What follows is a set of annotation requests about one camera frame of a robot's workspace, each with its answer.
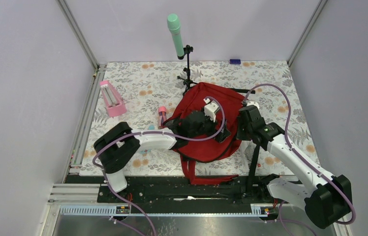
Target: red strap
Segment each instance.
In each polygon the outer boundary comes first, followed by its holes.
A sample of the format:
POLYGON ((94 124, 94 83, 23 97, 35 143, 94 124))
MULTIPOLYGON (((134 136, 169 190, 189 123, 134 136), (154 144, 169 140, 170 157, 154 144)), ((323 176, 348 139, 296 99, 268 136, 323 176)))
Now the red strap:
POLYGON ((183 161, 181 157, 181 167, 183 168, 183 173, 185 177, 190 180, 190 184, 221 184, 223 182, 232 181, 233 178, 238 177, 238 175, 234 176, 226 176, 226 177, 219 177, 219 178, 197 178, 195 175, 196 169, 196 162, 193 160, 183 161))

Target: pink cap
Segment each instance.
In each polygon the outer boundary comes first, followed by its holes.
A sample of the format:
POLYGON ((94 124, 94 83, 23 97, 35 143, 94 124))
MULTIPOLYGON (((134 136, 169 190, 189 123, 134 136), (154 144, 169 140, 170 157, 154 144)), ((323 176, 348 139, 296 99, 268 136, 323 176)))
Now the pink cap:
POLYGON ((158 108, 158 112, 167 112, 167 108, 162 106, 162 107, 158 108))

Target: small bottle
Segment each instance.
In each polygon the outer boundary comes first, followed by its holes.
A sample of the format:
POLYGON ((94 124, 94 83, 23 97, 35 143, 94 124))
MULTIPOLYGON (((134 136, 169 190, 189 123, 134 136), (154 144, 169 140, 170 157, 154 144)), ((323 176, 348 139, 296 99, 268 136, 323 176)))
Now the small bottle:
POLYGON ((158 108, 158 129, 162 129, 164 122, 167 120, 167 108, 162 106, 158 108))

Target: wall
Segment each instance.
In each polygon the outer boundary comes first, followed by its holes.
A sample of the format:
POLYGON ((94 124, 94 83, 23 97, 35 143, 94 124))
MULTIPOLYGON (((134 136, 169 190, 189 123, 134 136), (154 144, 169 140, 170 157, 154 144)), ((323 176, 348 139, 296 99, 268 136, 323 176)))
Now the wall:
POLYGON ((0 235, 35 234, 92 73, 56 1, 0 1, 0 235))
POLYGON ((192 60, 287 60, 319 0, 67 0, 97 61, 178 60, 167 16, 192 60))
POLYGON ((368 236, 368 1, 329 1, 292 66, 322 165, 352 182, 368 236))

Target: dark blue eraser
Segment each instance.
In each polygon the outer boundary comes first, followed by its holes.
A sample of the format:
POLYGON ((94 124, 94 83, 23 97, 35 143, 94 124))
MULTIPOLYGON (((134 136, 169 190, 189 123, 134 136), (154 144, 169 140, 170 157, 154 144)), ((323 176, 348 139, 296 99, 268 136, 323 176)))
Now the dark blue eraser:
POLYGON ((239 60, 239 59, 230 59, 229 60, 229 63, 230 64, 233 64, 233 65, 240 65, 241 64, 241 60, 239 60))

